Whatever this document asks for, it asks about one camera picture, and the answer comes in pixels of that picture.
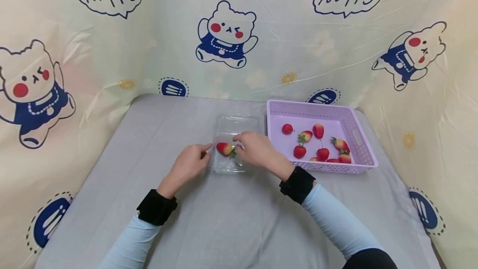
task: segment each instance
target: yellow lemon slice print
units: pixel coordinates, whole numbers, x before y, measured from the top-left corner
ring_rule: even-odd
[[[280,78],[280,83],[289,84],[296,81],[297,78],[298,76],[295,73],[289,72],[282,75],[282,77]]]
[[[123,79],[118,83],[118,87],[122,90],[132,90],[135,85],[136,81],[132,79]]]
[[[402,143],[403,146],[409,151],[415,149],[415,134],[412,132],[405,132],[402,138]]]

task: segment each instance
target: light blue sleeve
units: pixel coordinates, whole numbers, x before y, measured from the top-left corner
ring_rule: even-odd
[[[160,226],[149,224],[135,215],[129,222],[99,269],[141,269],[151,247],[151,242],[158,234]]]
[[[302,206],[346,260],[364,249],[383,250],[368,228],[322,185],[315,185]]]

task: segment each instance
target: red strawberry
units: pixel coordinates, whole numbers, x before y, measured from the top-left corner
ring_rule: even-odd
[[[289,135],[293,131],[294,131],[294,128],[292,128],[291,124],[285,124],[285,125],[282,126],[282,133],[283,134]]]
[[[229,143],[227,142],[218,142],[216,144],[216,149],[219,153],[221,153],[224,156],[235,156],[236,155],[236,149]]]
[[[332,137],[332,143],[340,153],[350,154],[349,145],[345,142],[345,140]]]
[[[322,147],[321,149],[317,150],[317,157],[319,161],[327,160],[328,155],[329,155],[329,151],[326,147]]]
[[[294,147],[294,157],[297,159],[301,159],[303,156],[305,156],[305,153],[307,150],[303,146],[295,146]]]
[[[306,142],[309,142],[311,138],[312,138],[312,131],[309,131],[309,130],[302,131],[299,134],[298,143],[304,144]]]
[[[340,163],[352,163],[352,158],[350,158],[350,155],[348,154],[342,154],[339,156],[339,161]]]
[[[314,131],[315,138],[321,139],[324,137],[324,126],[322,124],[315,124],[314,127],[312,127],[312,131]]]

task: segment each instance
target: person's left hand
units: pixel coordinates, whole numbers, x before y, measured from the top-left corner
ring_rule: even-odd
[[[212,143],[186,146],[176,158],[173,167],[163,178],[156,191],[161,196],[172,199],[186,182],[197,177],[207,167],[211,159],[211,153],[206,153],[206,151],[211,146]]]

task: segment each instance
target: bear face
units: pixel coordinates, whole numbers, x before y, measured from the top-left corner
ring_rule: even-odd
[[[207,29],[216,39],[229,44],[245,43],[252,34],[256,15],[234,11],[227,1],[221,1],[207,22]]]
[[[405,40],[405,49],[413,61],[413,66],[421,70],[445,51],[441,33],[446,28],[444,22],[435,23],[422,31],[413,33]]]
[[[0,78],[12,102],[34,102],[49,95],[55,81],[54,67],[43,43],[34,40],[20,52],[0,48]]]

